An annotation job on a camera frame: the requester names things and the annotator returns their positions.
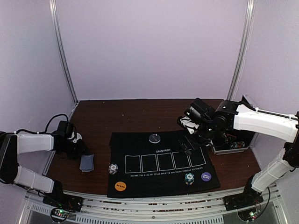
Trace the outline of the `mixed colour chip stack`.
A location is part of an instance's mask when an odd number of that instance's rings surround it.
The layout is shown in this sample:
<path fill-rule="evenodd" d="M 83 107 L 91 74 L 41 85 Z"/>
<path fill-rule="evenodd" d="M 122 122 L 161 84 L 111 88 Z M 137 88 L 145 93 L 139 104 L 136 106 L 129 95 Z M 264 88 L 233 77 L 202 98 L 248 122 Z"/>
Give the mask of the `mixed colour chip stack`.
<path fill-rule="evenodd" d="M 194 183 L 195 176 L 193 173 L 185 174 L 185 184 L 192 185 Z"/>

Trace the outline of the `clear round dealer button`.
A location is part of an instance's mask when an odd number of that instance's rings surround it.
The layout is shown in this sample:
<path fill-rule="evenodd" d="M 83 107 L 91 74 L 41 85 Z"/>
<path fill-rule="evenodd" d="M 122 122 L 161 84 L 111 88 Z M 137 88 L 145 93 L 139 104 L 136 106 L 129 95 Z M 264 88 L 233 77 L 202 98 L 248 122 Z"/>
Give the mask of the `clear round dealer button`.
<path fill-rule="evenodd" d="M 161 141 L 161 137 L 157 133 L 153 133 L 149 136 L 149 142 L 157 144 Z"/>

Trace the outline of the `blue small blind button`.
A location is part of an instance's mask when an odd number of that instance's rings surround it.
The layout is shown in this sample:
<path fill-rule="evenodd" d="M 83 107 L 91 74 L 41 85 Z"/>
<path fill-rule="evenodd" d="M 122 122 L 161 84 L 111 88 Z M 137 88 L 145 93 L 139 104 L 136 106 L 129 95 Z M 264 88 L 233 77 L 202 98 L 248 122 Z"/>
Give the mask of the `blue small blind button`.
<path fill-rule="evenodd" d="M 201 174 L 201 179 L 202 179 L 202 181 L 204 181 L 204 182 L 209 182 L 209 181 L 211 181 L 211 179 L 212 179 L 212 175 L 211 175 L 211 173 L 209 173 L 209 172 L 203 172 L 203 173 Z"/>

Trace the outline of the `blue white chip stack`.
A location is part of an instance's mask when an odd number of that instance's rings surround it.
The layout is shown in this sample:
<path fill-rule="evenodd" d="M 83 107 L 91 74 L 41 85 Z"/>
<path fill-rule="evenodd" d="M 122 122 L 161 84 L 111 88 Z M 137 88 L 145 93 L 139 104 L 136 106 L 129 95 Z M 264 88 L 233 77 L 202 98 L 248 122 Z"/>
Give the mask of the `blue white chip stack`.
<path fill-rule="evenodd" d="M 110 164 L 110 165 L 109 165 L 109 167 L 108 167 L 108 172 L 109 172 L 109 174 L 114 175 L 114 174 L 117 173 L 117 171 L 118 171 L 118 166 L 117 166 L 117 164 Z"/>

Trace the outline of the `orange big blind button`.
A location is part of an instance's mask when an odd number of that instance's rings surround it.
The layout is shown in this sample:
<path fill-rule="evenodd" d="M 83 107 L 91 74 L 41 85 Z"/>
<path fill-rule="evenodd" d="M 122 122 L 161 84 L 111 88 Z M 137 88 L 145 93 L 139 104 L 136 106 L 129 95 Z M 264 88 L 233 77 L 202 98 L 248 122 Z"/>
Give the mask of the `orange big blind button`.
<path fill-rule="evenodd" d="M 125 182 L 116 182 L 114 185 L 114 188 L 119 191 L 122 192 L 127 188 L 127 185 Z"/>

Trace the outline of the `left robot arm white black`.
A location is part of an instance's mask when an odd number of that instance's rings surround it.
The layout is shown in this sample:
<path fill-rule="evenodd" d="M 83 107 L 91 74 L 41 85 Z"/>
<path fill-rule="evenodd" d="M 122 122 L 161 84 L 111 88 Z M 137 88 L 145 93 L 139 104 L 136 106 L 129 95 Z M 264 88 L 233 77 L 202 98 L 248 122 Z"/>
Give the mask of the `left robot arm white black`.
<path fill-rule="evenodd" d="M 81 134 L 73 124 L 62 121 L 57 130 L 31 132 L 21 129 L 0 133 L 0 181 L 3 184 L 18 185 L 35 190 L 43 197 L 43 203 L 70 212 L 80 212 L 83 198 L 64 193 L 58 180 L 48 178 L 36 171 L 23 167 L 18 162 L 19 155 L 34 153 L 66 154 L 69 159 L 77 159 L 88 152 Z"/>

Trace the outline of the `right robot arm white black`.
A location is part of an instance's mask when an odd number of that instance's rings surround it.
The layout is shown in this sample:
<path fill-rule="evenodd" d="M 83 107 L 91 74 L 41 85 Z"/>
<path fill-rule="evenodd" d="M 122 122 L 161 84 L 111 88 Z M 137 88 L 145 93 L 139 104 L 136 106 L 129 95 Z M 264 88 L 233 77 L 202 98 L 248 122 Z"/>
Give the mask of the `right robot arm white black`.
<path fill-rule="evenodd" d="M 299 115 L 259 109 L 249 101 L 224 100 L 214 109 L 196 98 L 177 123 L 189 132 L 188 143 L 213 144 L 230 132 L 249 134 L 249 143 L 259 135 L 285 141 L 283 149 L 266 168 L 251 176 L 242 193 L 223 198 L 227 211 L 253 206 L 263 201 L 262 192 L 289 171 L 299 167 Z"/>

